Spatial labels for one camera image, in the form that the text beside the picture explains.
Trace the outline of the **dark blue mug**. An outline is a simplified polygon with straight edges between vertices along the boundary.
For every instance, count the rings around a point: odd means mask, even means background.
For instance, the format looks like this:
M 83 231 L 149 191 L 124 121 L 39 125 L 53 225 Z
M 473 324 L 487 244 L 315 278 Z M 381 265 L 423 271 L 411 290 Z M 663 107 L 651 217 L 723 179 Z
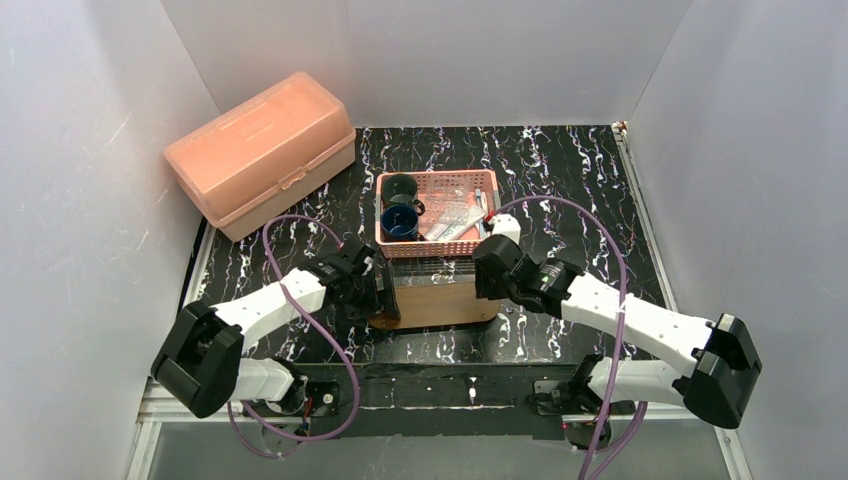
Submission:
M 393 205 L 380 217 L 380 227 L 386 242 L 409 242 L 419 239 L 419 215 L 409 205 Z

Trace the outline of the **clear acrylic holder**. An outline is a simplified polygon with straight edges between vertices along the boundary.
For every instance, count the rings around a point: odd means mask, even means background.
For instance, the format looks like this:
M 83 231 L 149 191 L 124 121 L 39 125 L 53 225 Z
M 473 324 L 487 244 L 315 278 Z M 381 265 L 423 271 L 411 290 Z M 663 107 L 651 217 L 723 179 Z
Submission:
M 467 177 L 438 176 L 429 181 L 421 199 L 433 220 L 458 220 L 467 211 L 473 193 L 474 183 Z

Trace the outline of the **oval wooden tray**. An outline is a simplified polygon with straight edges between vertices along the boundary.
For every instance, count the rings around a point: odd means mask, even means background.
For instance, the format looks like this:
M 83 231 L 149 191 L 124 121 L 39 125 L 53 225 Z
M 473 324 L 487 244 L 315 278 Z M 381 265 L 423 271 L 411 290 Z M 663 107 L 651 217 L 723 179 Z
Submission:
M 500 300 L 476 297 L 473 281 L 447 284 L 394 286 L 390 309 L 368 324 L 384 331 L 464 326 L 493 320 Z

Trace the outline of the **pink perforated plastic basket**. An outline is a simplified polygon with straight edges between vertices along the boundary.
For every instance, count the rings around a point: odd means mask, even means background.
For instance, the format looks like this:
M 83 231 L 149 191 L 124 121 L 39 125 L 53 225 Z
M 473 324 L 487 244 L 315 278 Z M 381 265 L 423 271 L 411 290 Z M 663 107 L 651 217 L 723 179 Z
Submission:
M 473 250 L 482 242 L 479 238 L 476 225 L 471 227 L 459 239 L 453 241 L 430 242 L 417 240 L 409 242 L 386 242 L 384 240 L 380 227 L 380 217 L 384 211 L 380 196 L 381 183 L 391 174 L 392 173 L 383 173 L 379 175 L 375 183 L 374 238 L 383 255 L 387 258 L 451 257 L 471 255 Z M 418 198 L 421 201 L 421 194 L 430 180 L 438 176 L 455 175 L 467 177 L 474 183 L 474 193 L 469 196 L 467 207 L 476 205 L 476 189 L 481 189 L 484 192 L 487 199 L 488 210 L 493 210 L 501 205 L 497 176 L 496 173 L 490 169 L 413 171 L 408 175 L 411 175 L 416 180 L 418 184 Z M 426 209 L 425 213 L 419 217 L 419 232 L 423 235 L 435 222 L 436 220 L 432 219 L 432 216 L 427 213 Z

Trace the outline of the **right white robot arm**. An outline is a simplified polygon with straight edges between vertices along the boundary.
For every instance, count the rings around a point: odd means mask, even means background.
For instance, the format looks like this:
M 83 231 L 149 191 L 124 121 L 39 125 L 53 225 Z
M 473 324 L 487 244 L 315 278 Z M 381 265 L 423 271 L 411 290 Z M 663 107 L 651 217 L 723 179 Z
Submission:
M 605 393 L 610 403 L 648 402 L 686 408 L 708 424 L 740 426 L 762 361 L 746 324 L 724 314 L 712 322 L 674 312 L 618 290 L 577 266 L 557 259 L 534 261 L 504 235 L 485 239 L 472 253 L 479 298 L 509 299 L 544 313 L 592 327 L 651 354 L 649 360 L 584 357 L 575 373 L 548 402 L 570 403 L 598 413 Z M 620 326 L 617 314 L 625 314 Z

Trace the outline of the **dark green mug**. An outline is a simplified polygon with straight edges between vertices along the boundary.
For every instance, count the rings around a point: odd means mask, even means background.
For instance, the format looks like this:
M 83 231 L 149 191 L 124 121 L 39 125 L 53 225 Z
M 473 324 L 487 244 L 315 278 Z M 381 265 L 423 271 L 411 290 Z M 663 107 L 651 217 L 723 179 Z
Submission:
M 419 216 L 426 211 L 424 203 L 418 198 L 418 184 L 408 174 L 396 173 L 386 177 L 381 183 L 380 196 L 384 209 L 405 205 L 411 207 Z

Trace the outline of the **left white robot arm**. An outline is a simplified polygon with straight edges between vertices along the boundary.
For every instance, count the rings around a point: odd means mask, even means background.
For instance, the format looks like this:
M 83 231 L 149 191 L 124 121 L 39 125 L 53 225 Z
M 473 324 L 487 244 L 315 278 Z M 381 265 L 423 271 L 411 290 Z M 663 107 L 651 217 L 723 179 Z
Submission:
M 332 307 L 350 320 L 398 318 L 391 271 L 376 270 L 374 256 L 373 248 L 349 242 L 239 299 L 187 304 L 156 355 L 151 376 L 198 418 L 228 401 L 266 401 L 281 413 L 301 412 L 306 375 L 286 360 L 252 359 L 246 353 L 303 312 Z

